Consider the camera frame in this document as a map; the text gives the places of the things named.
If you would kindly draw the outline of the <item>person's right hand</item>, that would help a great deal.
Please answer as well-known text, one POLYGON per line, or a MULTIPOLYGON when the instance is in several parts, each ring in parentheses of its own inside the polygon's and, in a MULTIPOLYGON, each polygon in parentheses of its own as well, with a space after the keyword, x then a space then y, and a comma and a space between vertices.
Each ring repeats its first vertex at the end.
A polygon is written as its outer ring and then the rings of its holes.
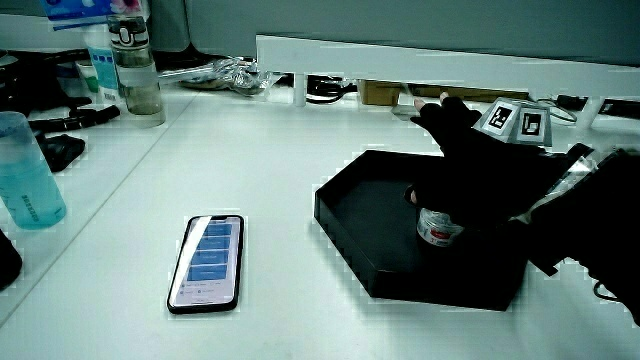
POLYGON ((565 153, 499 141, 472 128, 481 113, 446 93, 440 102, 416 98, 412 122, 439 145, 443 158, 418 171, 404 198, 410 204, 447 214, 465 228, 487 228, 527 212, 592 149, 577 143, 565 153))

